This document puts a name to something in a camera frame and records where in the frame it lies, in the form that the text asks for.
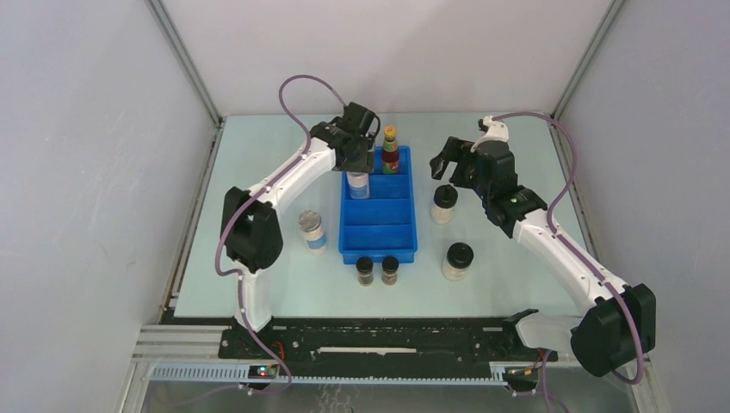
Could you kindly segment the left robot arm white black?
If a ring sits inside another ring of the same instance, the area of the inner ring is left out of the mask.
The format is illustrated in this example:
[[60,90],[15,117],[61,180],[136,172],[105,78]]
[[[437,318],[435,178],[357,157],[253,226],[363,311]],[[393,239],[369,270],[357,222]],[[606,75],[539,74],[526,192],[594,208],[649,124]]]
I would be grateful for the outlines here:
[[283,250],[280,217],[321,176],[331,171],[370,173],[380,117],[361,104],[344,105],[341,115],[306,128],[301,147],[279,168],[246,190],[224,197],[220,238],[214,256],[218,275],[237,280],[236,318],[246,327],[238,345],[251,358],[272,347],[265,327],[272,318],[264,272]]

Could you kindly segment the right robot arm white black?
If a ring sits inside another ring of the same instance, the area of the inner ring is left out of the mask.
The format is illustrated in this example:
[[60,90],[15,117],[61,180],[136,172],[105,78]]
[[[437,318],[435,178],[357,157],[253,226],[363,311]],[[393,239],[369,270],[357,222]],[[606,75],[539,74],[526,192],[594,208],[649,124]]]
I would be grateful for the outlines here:
[[552,272],[578,308],[576,316],[529,309],[506,321],[500,346],[521,360],[534,348],[569,354],[602,377],[630,361],[642,362],[656,347],[656,296],[644,284],[631,287],[585,252],[552,220],[547,203],[518,182],[515,157],[504,141],[447,139],[430,160],[439,180],[455,163],[449,183],[472,190],[487,219]]

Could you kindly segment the red sauce bottle yellow cap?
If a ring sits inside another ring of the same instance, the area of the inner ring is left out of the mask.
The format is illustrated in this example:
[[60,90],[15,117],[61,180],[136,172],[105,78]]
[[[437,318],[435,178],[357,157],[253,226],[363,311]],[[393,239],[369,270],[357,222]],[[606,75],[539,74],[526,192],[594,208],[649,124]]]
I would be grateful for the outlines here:
[[386,126],[383,130],[384,141],[381,149],[382,173],[394,175],[399,173],[399,144],[395,126]]

